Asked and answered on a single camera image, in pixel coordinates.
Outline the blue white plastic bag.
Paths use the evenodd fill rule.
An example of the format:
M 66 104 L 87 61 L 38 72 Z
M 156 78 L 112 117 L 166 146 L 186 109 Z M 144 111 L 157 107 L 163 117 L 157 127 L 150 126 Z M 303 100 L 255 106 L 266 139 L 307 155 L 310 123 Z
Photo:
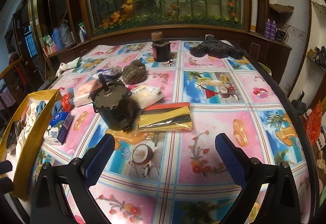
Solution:
M 108 69 L 99 69 L 93 75 L 92 78 L 95 80 L 99 80 L 99 74 L 102 74 L 105 80 L 115 80 L 120 78 L 122 74 L 122 68 L 120 66 L 114 66 Z

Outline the purple spray cans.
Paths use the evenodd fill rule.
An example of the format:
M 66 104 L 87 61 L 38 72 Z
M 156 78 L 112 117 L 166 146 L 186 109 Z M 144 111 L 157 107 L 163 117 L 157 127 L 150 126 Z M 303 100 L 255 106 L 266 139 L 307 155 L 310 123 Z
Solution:
M 268 19 L 265 23 L 264 36 L 270 40 L 275 40 L 277 25 L 275 21 Z

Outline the blue Vinda tissue pack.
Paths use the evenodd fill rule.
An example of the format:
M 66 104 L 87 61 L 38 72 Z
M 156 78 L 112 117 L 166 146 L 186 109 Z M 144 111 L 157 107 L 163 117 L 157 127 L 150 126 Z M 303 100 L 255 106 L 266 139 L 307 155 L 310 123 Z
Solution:
M 63 145 L 72 121 L 73 116 L 69 111 L 56 113 L 44 132 L 44 141 L 51 145 Z

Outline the white rubber glove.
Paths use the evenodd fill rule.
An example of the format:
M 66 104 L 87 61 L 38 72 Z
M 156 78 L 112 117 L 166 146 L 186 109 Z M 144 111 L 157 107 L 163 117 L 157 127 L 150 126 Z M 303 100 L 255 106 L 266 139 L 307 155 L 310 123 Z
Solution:
M 73 61 L 70 61 L 68 63 L 62 62 L 59 65 L 59 68 L 58 68 L 58 70 L 56 72 L 56 77 L 59 78 L 62 75 L 63 72 L 79 67 L 80 64 L 81 64 L 81 61 L 82 61 L 82 58 L 77 57 L 76 59 L 74 59 Z

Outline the pink tissue pack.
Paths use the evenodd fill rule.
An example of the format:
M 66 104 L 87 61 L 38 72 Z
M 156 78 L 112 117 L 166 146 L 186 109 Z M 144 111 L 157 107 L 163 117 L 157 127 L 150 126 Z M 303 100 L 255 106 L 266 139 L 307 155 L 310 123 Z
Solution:
M 91 92 L 94 91 L 98 87 L 97 80 L 91 80 L 86 82 L 77 89 L 76 93 L 74 94 L 74 106 L 80 107 L 86 104 L 90 104 L 91 100 Z

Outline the dark jar with cork lid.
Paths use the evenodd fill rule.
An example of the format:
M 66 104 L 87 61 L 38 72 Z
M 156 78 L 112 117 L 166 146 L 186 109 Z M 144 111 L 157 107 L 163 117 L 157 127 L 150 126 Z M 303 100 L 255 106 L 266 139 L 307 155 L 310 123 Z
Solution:
M 155 62 L 171 60 L 171 43 L 164 40 L 162 32 L 152 32 L 152 55 Z

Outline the black electric motor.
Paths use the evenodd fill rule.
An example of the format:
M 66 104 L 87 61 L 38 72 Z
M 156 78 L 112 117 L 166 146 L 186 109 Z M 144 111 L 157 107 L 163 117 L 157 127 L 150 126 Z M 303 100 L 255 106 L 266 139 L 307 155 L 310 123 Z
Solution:
M 128 131 L 135 120 L 131 91 L 119 79 L 106 82 L 103 74 L 99 74 L 98 78 L 102 87 L 90 94 L 94 112 L 110 129 Z

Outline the blue cloth with red bag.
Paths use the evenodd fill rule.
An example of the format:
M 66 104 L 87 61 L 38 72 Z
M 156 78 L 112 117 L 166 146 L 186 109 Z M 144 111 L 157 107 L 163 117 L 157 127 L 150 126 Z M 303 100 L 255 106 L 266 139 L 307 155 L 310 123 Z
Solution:
M 69 88 L 67 93 L 63 95 L 61 100 L 55 102 L 51 113 L 55 115 L 59 112 L 71 111 L 74 108 L 74 90 Z

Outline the floral patterned tablecloth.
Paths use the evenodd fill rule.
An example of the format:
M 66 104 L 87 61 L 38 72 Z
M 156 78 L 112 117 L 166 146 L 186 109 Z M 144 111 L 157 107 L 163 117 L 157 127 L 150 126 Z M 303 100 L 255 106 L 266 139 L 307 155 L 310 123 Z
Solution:
M 112 223 L 219 223 L 240 193 L 215 149 L 225 133 L 249 157 L 289 164 L 308 222 L 316 204 L 309 142 L 293 106 L 249 56 L 197 58 L 189 51 L 196 45 L 173 41 L 168 62 L 154 60 L 149 42 L 98 45 L 53 84 L 61 94 L 77 91 L 100 70 L 140 61 L 141 88 L 159 88 L 165 106 L 190 109 L 189 129 L 114 132 L 116 148 L 90 189 L 95 201 Z

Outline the white tissue pack with label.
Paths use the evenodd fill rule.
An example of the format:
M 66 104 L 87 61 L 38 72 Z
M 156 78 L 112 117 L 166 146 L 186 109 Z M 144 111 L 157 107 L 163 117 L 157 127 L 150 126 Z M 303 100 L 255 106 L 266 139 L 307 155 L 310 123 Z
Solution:
M 140 109 L 145 109 L 163 98 L 160 87 L 139 85 L 131 90 L 130 97 Z

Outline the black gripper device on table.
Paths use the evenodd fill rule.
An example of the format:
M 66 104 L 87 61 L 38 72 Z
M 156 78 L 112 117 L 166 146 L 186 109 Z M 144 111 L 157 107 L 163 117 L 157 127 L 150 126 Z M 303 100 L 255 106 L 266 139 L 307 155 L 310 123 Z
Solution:
M 191 47 L 189 52 L 194 57 L 202 58 L 205 55 L 215 58 L 232 57 L 233 59 L 240 60 L 243 58 L 244 51 L 226 40 L 217 40 L 214 35 L 205 35 L 204 41 L 195 47 Z

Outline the orange plastic bag at right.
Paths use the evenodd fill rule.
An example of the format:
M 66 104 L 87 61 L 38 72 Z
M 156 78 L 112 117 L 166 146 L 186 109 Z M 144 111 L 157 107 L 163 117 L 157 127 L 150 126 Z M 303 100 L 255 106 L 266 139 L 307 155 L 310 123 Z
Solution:
M 321 102 L 319 101 L 316 104 L 314 110 L 312 110 L 310 115 L 308 115 L 305 124 L 306 135 L 312 146 L 319 139 L 321 124 L 322 124 L 322 116 L 323 116 L 323 107 Z

